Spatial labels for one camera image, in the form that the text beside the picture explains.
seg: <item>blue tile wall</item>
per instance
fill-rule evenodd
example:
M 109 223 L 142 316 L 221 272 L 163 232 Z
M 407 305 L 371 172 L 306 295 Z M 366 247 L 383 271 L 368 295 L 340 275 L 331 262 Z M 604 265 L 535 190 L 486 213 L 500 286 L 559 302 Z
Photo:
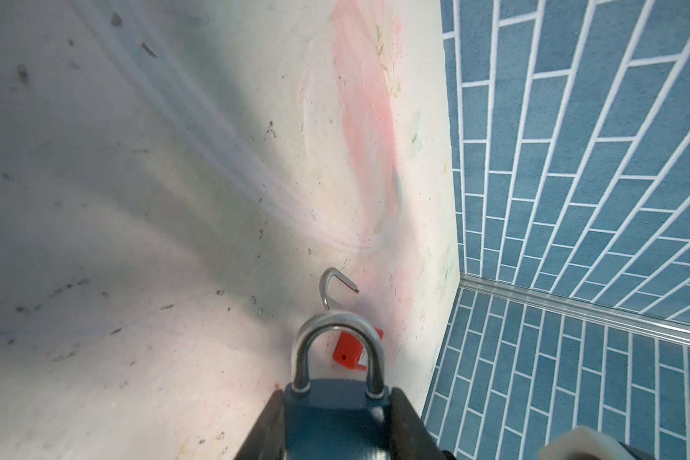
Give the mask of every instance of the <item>blue tile wall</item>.
M 690 348 L 459 289 L 422 420 L 457 458 L 537 458 L 583 425 L 690 460 Z
M 441 3 L 460 270 L 690 325 L 690 0 Z

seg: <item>blue padlock body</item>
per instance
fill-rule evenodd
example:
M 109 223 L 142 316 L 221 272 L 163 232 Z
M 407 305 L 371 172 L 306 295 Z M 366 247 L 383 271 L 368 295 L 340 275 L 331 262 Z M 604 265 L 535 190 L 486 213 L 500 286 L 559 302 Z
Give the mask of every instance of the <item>blue padlock body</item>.
M 288 460 L 387 458 L 391 399 L 372 400 L 362 381 L 319 379 L 304 396 L 284 391 Z

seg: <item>open padlock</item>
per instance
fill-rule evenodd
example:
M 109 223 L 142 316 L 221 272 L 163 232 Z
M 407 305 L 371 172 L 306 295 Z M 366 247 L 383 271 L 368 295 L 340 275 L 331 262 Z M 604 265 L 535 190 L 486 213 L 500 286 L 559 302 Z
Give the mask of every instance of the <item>open padlock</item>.
M 346 331 L 363 345 L 365 383 L 310 379 L 310 346 L 329 330 Z M 296 334 L 291 366 L 292 382 L 271 395 L 236 459 L 444 460 L 404 392 L 384 384 L 383 346 L 364 318 L 335 310 L 315 315 Z
M 345 308 L 342 307 L 340 302 L 332 299 L 327 293 L 327 287 L 330 285 L 330 279 L 332 277 L 338 278 L 356 294 L 359 293 L 360 290 L 354 282 L 350 281 L 342 271 L 335 267 L 331 267 L 324 271 L 322 277 L 319 279 L 319 296 L 322 298 L 324 309 L 329 310 L 330 306 L 333 306 L 336 309 L 344 310 Z M 378 327 L 375 329 L 379 338 L 383 338 L 383 331 Z M 338 343 L 335 345 L 335 352 L 332 354 L 332 360 L 350 370 L 366 370 L 366 351 L 358 339 L 347 332 L 340 333 Z

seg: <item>metal strip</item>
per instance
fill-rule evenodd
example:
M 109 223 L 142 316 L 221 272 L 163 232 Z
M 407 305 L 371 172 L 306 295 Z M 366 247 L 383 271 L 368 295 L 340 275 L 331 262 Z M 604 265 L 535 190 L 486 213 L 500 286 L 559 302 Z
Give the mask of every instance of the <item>metal strip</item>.
M 581 300 L 525 289 L 500 281 L 486 280 L 469 274 L 460 274 L 460 287 L 501 297 L 512 302 L 543 308 L 568 317 L 584 319 L 599 325 L 690 347 L 690 326 L 678 322 L 647 317 L 617 308 L 598 306 Z

